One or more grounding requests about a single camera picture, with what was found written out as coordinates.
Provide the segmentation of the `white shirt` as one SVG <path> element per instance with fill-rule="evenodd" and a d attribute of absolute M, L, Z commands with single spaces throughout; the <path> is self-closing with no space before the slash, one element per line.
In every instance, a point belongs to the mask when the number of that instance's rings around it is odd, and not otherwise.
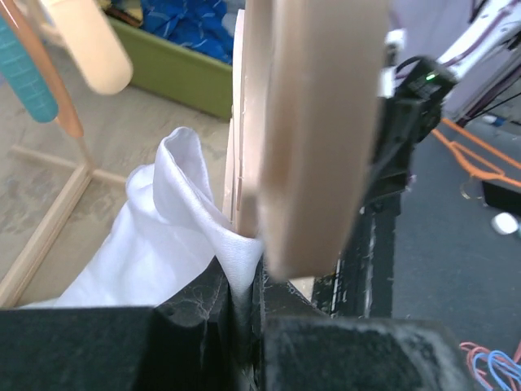
<path fill-rule="evenodd" d="M 160 305 L 217 259 L 238 307 L 250 298 L 263 252 L 213 203 L 199 136 L 187 127 L 163 138 L 155 161 L 126 181 L 127 200 L 99 250 L 56 298 L 34 308 Z"/>

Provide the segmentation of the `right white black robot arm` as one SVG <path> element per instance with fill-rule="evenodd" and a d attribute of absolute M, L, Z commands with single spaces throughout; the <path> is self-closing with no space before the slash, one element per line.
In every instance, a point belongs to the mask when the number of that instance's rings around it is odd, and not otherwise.
<path fill-rule="evenodd" d="M 518 1 L 394 1 L 389 18 L 394 52 L 385 86 L 422 100 L 428 130 L 468 74 L 520 43 Z"/>

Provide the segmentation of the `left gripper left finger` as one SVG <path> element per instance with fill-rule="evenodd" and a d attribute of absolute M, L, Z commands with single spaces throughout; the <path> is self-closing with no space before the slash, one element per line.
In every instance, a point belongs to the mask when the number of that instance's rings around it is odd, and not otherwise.
<path fill-rule="evenodd" d="M 229 287 L 217 261 L 157 307 L 4 310 L 4 390 L 228 390 Z"/>

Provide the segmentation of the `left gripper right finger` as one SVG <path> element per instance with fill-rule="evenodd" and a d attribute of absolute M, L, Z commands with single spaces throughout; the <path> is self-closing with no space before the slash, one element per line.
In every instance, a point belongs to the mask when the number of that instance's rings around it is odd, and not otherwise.
<path fill-rule="evenodd" d="M 475 390 L 455 338 L 436 322 L 332 318 L 262 265 L 253 291 L 260 390 Z"/>

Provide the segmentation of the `light wooden hanger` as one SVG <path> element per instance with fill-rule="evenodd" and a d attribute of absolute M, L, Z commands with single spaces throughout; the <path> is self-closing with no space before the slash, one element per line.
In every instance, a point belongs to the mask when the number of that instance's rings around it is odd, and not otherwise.
<path fill-rule="evenodd" d="M 278 281 L 329 274 L 381 103 L 387 1 L 248 1 L 235 24 L 223 210 Z"/>

